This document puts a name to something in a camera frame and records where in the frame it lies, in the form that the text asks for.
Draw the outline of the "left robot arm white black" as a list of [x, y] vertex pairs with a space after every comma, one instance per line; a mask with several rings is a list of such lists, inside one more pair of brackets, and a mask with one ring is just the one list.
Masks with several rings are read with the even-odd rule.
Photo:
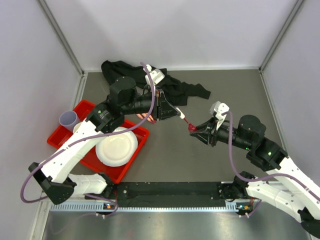
[[53, 204], [77, 195], [93, 194], [106, 199], [113, 194], [114, 187], [105, 174], [74, 175], [71, 170], [99, 142], [116, 135], [115, 130], [124, 124], [126, 115], [148, 113], [159, 121], [182, 116], [161, 88], [151, 85], [150, 90], [139, 94], [133, 78], [117, 78], [106, 100], [93, 108], [76, 133], [47, 160], [29, 166], [30, 175]]

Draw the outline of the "red nail polish bottle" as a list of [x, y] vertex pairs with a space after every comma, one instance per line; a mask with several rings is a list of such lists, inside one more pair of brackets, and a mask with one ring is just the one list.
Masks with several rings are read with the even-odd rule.
[[195, 125], [193, 125], [192, 123], [188, 124], [188, 131], [190, 133], [197, 131], [197, 127]]

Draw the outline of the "black cloth garment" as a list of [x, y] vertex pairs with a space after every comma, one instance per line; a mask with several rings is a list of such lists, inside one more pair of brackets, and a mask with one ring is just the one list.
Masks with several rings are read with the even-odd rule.
[[[108, 82], [112, 85], [119, 77], [131, 77], [135, 80], [136, 86], [144, 88], [147, 84], [146, 73], [142, 66], [132, 66], [124, 61], [104, 61], [101, 64], [101, 71]], [[189, 84], [182, 82], [167, 73], [166, 68], [162, 68], [165, 78], [157, 84], [165, 93], [166, 98], [174, 106], [186, 106], [188, 97], [199, 97], [208, 100], [211, 92], [205, 89], [201, 84]]]

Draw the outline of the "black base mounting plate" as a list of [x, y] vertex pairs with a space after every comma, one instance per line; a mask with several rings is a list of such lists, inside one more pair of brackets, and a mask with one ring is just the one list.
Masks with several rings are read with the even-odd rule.
[[121, 182], [98, 197], [116, 200], [120, 207], [218, 207], [225, 200], [250, 199], [233, 183]]

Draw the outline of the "purple plastic cup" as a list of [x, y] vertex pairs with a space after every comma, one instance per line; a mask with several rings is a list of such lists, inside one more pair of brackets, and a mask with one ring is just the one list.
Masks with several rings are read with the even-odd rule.
[[77, 113], [73, 110], [64, 112], [59, 117], [59, 124], [69, 130], [73, 131], [74, 127], [80, 122]]

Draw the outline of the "white paper plate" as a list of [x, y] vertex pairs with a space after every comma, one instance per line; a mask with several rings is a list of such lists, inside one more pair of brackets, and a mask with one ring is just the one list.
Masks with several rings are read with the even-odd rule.
[[98, 160], [108, 167], [120, 167], [127, 164], [136, 149], [138, 139], [132, 131], [105, 137], [95, 146]]

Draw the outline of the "white nail polish cap brush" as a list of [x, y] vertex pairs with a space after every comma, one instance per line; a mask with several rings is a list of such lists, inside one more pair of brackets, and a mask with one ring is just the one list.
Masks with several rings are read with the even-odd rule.
[[175, 109], [178, 111], [180, 119], [184, 120], [184, 121], [189, 125], [190, 123], [189, 123], [189, 121], [186, 119], [185, 114], [184, 114], [178, 107], [176, 107]]

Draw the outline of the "mannequin hand with red nails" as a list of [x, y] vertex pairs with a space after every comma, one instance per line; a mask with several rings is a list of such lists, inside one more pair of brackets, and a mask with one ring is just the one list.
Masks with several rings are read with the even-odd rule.
[[136, 116], [141, 120], [143, 120], [143, 119], [145, 119], [147, 117], [146, 120], [151, 124], [155, 124], [157, 122], [151, 115], [148, 116], [147, 113], [137, 114]]

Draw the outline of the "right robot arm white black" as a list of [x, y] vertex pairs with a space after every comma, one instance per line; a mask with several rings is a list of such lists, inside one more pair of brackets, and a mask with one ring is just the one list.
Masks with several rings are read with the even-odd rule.
[[259, 199], [293, 217], [310, 235], [320, 236], [320, 187], [295, 164], [277, 143], [265, 137], [266, 126], [253, 115], [240, 118], [238, 127], [221, 124], [213, 116], [205, 123], [188, 125], [189, 134], [214, 147], [217, 142], [232, 149], [247, 151], [246, 158], [267, 175], [256, 177], [247, 172], [236, 173], [233, 192], [239, 198]]

